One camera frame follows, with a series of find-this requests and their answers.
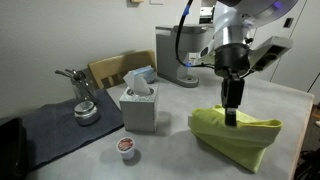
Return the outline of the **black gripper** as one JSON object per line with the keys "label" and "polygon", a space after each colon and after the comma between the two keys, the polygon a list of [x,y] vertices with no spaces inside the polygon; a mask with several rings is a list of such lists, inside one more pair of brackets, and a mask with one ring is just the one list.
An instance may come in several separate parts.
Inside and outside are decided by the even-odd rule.
{"label": "black gripper", "polygon": [[225,124],[236,126],[236,109],[241,104],[245,81],[240,78],[249,70],[248,46],[223,45],[215,50],[215,74],[223,78],[221,100]]}

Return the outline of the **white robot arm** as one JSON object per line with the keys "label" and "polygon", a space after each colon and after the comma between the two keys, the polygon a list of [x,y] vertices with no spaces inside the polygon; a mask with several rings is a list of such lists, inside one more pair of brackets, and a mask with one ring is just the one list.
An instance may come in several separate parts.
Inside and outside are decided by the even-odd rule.
{"label": "white robot arm", "polygon": [[217,0],[214,11],[215,74],[223,78],[221,101],[225,124],[236,126],[245,80],[263,71],[290,50],[289,38],[271,36],[256,49],[250,48],[249,31],[287,14],[298,0]]}

